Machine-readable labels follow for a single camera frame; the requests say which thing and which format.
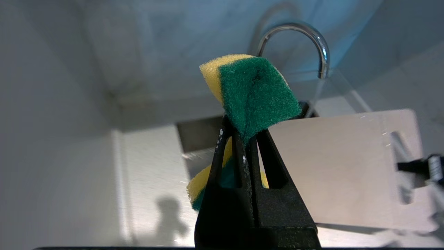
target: sponge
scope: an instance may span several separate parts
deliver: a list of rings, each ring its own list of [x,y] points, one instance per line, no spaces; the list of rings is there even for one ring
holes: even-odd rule
[[[267,59],[228,55],[201,65],[200,70],[244,146],[257,132],[301,113],[284,77]],[[227,142],[224,153],[221,185],[230,187],[234,183],[231,141]],[[195,210],[200,208],[210,168],[202,170],[187,186]],[[265,175],[261,175],[262,185],[268,187]]]

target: white cutting board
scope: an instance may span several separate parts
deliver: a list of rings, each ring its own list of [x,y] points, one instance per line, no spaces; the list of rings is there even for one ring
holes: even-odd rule
[[[269,128],[317,223],[432,231],[428,187],[401,201],[390,133],[422,157],[413,111],[392,110],[290,120]]]

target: faucet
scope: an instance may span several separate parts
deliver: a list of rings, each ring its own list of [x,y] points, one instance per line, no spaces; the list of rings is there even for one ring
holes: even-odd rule
[[[319,62],[319,71],[317,77],[319,77],[319,79],[327,78],[330,66],[330,61],[329,61],[330,52],[327,42],[325,41],[324,37],[321,35],[321,33],[319,33],[318,30],[316,30],[310,24],[307,24],[302,21],[299,21],[298,23],[281,24],[269,30],[259,42],[257,56],[262,56],[265,44],[267,43],[268,39],[270,39],[272,35],[282,30],[298,31],[310,38],[310,40],[314,43],[314,45],[316,45],[316,48],[319,52],[320,62]]]

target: white wall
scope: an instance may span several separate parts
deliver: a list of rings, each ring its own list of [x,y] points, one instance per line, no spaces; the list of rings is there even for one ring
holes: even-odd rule
[[[444,153],[443,9],[441,0],[383,2],[338,66],[371,109],[415,110],[425,154]]]
[[[103,78],[69,1],[0,0],[0,249],[119,245]]]
[[[271,27],[304,20],[326,38],[335,67],[380,0],[92,1],[86,26],[110,88],[125,106],[210,95],[198,66],[218,56],[255,54]],[[269,58],[290,81],[317,77],[311,41],[282,32]]]

